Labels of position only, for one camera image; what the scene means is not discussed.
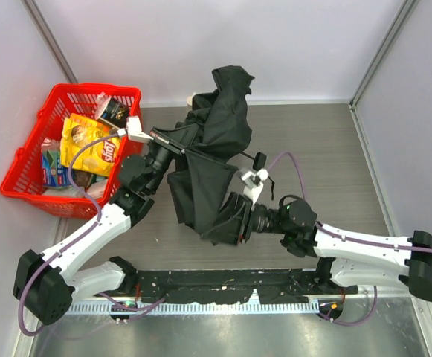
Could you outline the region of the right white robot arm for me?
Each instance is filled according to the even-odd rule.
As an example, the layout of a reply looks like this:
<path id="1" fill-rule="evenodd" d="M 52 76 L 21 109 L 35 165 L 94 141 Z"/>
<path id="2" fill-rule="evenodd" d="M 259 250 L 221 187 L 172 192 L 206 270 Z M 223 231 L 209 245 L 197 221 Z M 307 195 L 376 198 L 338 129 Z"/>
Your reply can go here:
<path id="1" fill-rule="evenodd" d="M 277 208 L 269 208 L 232 193 L 202 238 L 237 245 L 252 233 L 281 234 L 288 253 L 316 258 L 316 279 L 322 286 L 388 286 L 432 303 L 428 232 L 415 231 L 409 237 L 360 234 L 318 221 L 311 206 L 296 195 L 286 195 Z"/>

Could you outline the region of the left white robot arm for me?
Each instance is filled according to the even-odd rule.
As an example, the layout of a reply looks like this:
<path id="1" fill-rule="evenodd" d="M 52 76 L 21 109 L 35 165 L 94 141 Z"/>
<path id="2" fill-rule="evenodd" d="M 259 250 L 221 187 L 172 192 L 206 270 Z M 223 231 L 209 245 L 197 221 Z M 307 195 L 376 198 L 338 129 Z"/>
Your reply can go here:
<path id="1" fill-rule="evenodd" d="M 94 295 L 127 295 L 136 290 L 136 268 L 121 257 L 112 257 L 94 268 L 83 265 L 114 238 L 138 224 L 152 208 L 152 195 L 173 159 L 172 144 L 152 130 L 132 134 L 119 130 L 133 141 L 148 141 L 150 152 L 161 151 L 146 163 L 139 155 L 126 157 L 120 169 L 121 186 L 97 214 L 81 228 L 37 254 L 26 251 L 18 261 L 13 296 L 18 300 L 18 324 L 26 336 L 35 336 L 25 326 L 24 314 L 30 312 L 43 326 L 58 321 L 72 303 Z"/>

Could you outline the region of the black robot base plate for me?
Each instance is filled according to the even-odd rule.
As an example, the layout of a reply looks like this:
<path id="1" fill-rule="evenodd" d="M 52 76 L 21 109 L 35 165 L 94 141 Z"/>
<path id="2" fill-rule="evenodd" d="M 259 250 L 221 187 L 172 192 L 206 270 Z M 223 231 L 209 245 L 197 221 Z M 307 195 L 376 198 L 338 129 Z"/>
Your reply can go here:
<path id="1" fill-rule="evenodd" d="M 324 282 L 312 270 L 140 270 L 127 292 L 107 291 L 119 298 L 140 297 L 144 303 L 231 305 L 247 303 L 257 293 L 261 304 L 304 303 L 312 295 L 356 295 L 357 286 L 342 288 Z"/>

